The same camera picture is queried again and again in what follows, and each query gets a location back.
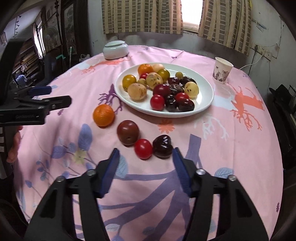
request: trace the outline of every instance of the bookshelf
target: bookshelf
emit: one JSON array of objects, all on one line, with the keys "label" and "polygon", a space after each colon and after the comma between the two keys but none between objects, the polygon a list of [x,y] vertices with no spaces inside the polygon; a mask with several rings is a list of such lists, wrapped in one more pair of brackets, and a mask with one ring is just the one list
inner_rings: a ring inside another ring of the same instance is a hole
[{"label": "bookshelf", "polygon": [[21,74],[23,74],[26,78],[29,78],[39,70],[39,63],[40,60],[35,50],[33,38],[30,38],[24,42],[20,50],[20,53],[15,61],[12,75],[15,79]]}]

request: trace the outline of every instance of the person's hand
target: person's hand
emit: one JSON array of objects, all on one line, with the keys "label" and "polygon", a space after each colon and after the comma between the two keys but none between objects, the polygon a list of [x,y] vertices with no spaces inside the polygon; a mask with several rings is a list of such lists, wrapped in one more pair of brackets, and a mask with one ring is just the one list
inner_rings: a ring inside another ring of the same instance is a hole
[{"label": "person's hand", "polygon": [[15,137],[13,138],[13,146],[9,150],[8,157],[6,160],[9,163],[13,163],[17,159],[17,151],[20,146],[20,138],[21,138],[19,131],[22,130],[22,128],[23,128],[22,126],[18,127],[18,129],[17,129],[18,132],[15,134]]}]

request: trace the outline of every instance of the round table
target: round table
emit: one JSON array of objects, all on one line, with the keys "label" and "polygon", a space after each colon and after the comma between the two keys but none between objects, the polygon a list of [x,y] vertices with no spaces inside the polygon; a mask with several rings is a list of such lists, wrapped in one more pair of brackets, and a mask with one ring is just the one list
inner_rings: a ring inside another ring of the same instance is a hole
[{"label": "round table", "polygon": [[[57,176],[79,176],[107,159],[116,147],[121,153],[116,175],[110,192],[98,200],[110,239],[182,240],[194,201],[183,193],[171,158],[153,156],[143,161],[133,148],[119,142],[118,124],[132,120],[138,124],[141,137],[151,142],[168,134],[183,156],[211,175],[236,175],[270,237],[282,196],[281,153],[269,112],[248,75],[233,68],[228,83],[223,85],[212,77],[213,59],[147,46],[130,46],[129,50],[127,57],[113,61],[105,60],[103,54],[96,55],[55,79],[49,96],[70,95],[71,106],[52,111],[45,125],[26,126],[21,132],[15,188],[28,221]],[[200,73],[213,86],[212,105],[191,117],[168,119],[123,104],[114,91],[118,74],[148,62],[172,63]],[[92,119],[99,104],[112,106],[116,113],[114,123],[103,129]],[[77,200],[75,196],[75,227],[78,237],[83,238]],[[208,239],[215,237],[218,204],[215,195]]]}]

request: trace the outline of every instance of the jar lid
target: jar lid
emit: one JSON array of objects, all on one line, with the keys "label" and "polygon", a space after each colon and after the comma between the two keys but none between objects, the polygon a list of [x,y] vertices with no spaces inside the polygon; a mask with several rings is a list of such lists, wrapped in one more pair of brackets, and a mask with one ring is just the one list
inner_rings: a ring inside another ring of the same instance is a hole
[{"label": "jar lid", "polygon": [[122,41],[122,40],[115,40],[115,41],[111,41],[109,43],[106,43],[105,47],[115,47],[115,46],[119,46],[119,45],[122,45],[122,44],[125,44],[125,42]]}]

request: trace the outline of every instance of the blue gripper pad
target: blue gripper pad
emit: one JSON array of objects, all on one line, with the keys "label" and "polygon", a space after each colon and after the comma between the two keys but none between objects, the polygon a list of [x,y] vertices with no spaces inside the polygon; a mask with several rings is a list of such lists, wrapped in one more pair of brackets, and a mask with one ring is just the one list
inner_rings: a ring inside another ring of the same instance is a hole
[{"label": "blue gripper pad", "polygon": [[49,95],[51,92],[52,92],[52,88],[50,86],[33,87],[28,91],[28,95],[31,97],[34,97],[39,95]]},{"label": "blue gripper pad", "polygon": [[191,196],[191,179],[183,162],[183,157],[178,148],[173,149],[173,162],[177,171],[183,192]]},{"label": "blue gripper pad", "polygon": [[101,186],[99,189],[99,194],[103,197],[106,193],[109,192],[111,183],[113,181],[115,172],[119,164],[120,152],[117,148],[113,150],[108,160],[106,171],[102,177]]}]

